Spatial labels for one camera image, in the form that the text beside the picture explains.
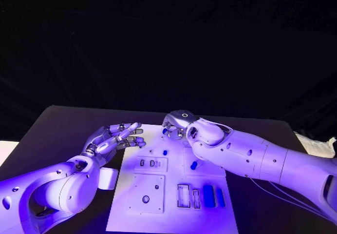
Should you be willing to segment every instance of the white board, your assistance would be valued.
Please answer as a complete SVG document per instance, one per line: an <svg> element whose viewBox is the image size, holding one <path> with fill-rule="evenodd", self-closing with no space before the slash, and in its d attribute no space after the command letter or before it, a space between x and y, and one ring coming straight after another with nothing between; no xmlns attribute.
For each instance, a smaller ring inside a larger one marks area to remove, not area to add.
<svg viewBox="0 0 337 234"><path fill-rule="evenodd" d="M144 137L147 145L141 149L135 147L126 148L123 153L106 231L236 234L237 228L224 170L210 164L210 162L204 162L206 164L197 167L194 171L190 171L190 163L194 159L185 139L170 139L162 135L162 127L158 125L144 124L141 128L144 129L144 133L139 136ZM141 159L139 156L167 158L167 161L164 160L167 162L167 171L158 171L155 167L152 169L147 167L145 171L139 171L139 167L135 167L135 163ZM162 178L162 185L159 185L159 189L162 188L162 199L159 192L155 192L157 189L152 190L154 184L159 183L157 181L159 177ZM134 190L135 185L139 185L142 189ZM178 191L178 185L187 185L181 186L184 188L181 192ZM220 207L216 195L216 207L204 207L204 185L213 186L214 194L217 189L221 190L224 207ZM149 201L147 203L142 202L145 194L151 194L148 195ZM178 207L178 196L183 199L181 204L185 203L185 200L190 200L191 205L188 208ZM198 209L195 209L197 205L195 208L193 205L195 199L200 202Z"/></svg>

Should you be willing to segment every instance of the dark table surface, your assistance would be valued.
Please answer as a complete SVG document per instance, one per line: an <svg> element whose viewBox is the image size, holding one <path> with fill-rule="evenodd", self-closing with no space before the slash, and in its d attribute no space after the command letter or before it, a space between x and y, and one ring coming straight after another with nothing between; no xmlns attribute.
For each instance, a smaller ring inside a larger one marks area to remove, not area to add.
<svg viewBox="0 0 337 234"><path fill-rule="evenodd" d="M164 116L165 113L50 106L0 166L0 181L64 162L77 155L86 138L100 126L132 122L161 125ZM200 117L257 135L285 148L305 152L289 125L282 121ZM119 169L122 153L116 153L105 167ZM270 196L249 178L227 172L226 181L239 234L337 233L331 222ZM265 181L259 181L259 184L276 193ZM87 208L57 224L47 234L103 233L112 197L113 191L98 190Z"/></svg>

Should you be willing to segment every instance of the blue object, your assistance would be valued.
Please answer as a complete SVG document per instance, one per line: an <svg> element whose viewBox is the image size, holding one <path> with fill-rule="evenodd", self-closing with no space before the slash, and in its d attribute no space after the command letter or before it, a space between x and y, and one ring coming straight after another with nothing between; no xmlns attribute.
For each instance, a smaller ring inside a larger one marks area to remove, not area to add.
<svg viewBox="0 0 337 234"><path fill-rule="evenodd" d="M206 207L208 208L216 207L214 191L211 185L203 186L203 202Z"/></svg>
<svg viewBox="0 0 337 234"><path fill-rule="evenodd" d="M193 164L191 164L191 170L194 170L197 167L197 162L194 161Z"/></svg>
<svg viewBox="0 0 337 234"><path fill-rule="evenodd" d="M217 201L219 201L219 206L224 207L224 199L223 199L223 191L221 189L216 189L216 197L217 197Z"/></svg>

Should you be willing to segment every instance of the table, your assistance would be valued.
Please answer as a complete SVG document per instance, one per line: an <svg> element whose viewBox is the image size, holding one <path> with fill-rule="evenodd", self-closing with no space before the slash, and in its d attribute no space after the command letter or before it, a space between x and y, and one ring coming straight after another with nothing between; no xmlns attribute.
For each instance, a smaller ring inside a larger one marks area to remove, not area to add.
<svg viewBox="0 0 337 234"><path fill-rule="evenodd" d="M0 181L64 162L80 153L92 132L103 125L141 122L162 123L165 113L119 111L50 106L41 113L14 151L0 167ZM279 146L305 152L289 125L278 120L200 116L252 133ZM119 151L105 165L119 169ZM252 183L249 178L227 172L230 200L240 234L337 233L337 226L302 208L283 202ZM272 192L267 182L259 181ZM98 190L87 208L57 224L47 234L105 232L113 191Z"/></svg>

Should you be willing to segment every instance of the robotic hand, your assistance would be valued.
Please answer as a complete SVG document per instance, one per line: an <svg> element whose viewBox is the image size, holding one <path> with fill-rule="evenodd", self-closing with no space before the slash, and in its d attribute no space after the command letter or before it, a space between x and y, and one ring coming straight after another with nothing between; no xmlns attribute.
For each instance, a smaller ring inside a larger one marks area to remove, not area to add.
<svg viewBox="0 0 337 234"><path fill-rule="evenodd" d="M139 123L100 127L79 156L0 182L0 233L40 234L89 205L96 188L112 190L118 170L102 168L118 149L144 146Z"/></svg>
<svg viewBox="0 0 337 234"><path fill-rule="evenodd" d="M270 181L296 191L319 210L292 197L309 209L303 208L337 224L337 158L286 149L249 133L197 119L185 110L167 114L162 127L172 139L185 135L200 160L208 160L239 176Z"/></svg>

